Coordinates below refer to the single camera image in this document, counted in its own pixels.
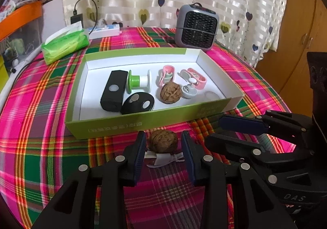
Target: gray heater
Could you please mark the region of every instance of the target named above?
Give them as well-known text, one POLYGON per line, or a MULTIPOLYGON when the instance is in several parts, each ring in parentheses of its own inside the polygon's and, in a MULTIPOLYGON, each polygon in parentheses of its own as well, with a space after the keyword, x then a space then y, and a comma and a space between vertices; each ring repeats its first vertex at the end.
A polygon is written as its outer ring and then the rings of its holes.
POLYGON ((175 43, 178 47, 208 51, 216 39, 219 16, 197 4, 183 5, 178 13, 175 43))

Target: cardboard box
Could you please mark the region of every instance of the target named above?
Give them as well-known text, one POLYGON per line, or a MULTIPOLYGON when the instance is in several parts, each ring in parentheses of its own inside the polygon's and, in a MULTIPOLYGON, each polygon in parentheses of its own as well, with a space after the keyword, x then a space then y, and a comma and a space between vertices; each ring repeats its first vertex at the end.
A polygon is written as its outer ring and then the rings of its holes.
MULTIPOLYGON (((133 90, 132 93, 144 91, 133 90)), ((130 95, 125 92, 124 101, 130 95)), ((200 49, 135 48, 86 54, 76 73, 67 106, 65 124, 77 139, 128 133, 189 121, 236 108, 244 94, 233 80, 200 49), (168 105, 160 101, 159 71, 175 67, 175 83, 186 85, 182 69, 194 68, 207 78, 203 90, 192 99, 181 98, 168 105), (151 69, 155 98, 152 111, 122 115, 101 108, 100 99, 113 70, 132 70, 145 75, 151 69)))

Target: black rectangular block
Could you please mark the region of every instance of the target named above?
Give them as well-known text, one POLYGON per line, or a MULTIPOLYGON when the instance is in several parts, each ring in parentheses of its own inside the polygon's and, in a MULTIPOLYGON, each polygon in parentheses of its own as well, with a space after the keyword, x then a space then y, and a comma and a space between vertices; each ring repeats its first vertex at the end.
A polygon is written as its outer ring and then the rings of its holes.
POLYGON ((104 88, 100 104, 102 109, 109 112, 119 112, 123 105, 128 72, 112 71, 104 88))

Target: orange shelf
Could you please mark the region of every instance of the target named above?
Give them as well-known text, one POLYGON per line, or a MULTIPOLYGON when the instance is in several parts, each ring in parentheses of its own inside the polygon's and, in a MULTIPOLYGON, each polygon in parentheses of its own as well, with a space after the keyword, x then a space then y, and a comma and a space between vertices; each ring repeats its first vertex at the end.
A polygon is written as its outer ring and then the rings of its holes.
POLYGON ((42 16, 42 3, 40 1, 15 10, 0 22, 0 41, 40 16, 42 16))

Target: walnut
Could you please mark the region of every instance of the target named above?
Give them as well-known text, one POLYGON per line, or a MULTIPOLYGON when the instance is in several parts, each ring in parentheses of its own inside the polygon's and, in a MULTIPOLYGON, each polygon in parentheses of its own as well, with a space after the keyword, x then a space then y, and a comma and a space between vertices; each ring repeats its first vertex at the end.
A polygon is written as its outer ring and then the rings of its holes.
POLYGON ((174 104, 181 98, 181 96, 182 89, 180 88, 180 85, 172 81, 165 84, 160 92, 160 98, 166 104, 174 104))
POLYGON ((149 150, 155 153, 173 153, 178 146, 177 134, 166 129, 154 131, 148 140, 149 150))

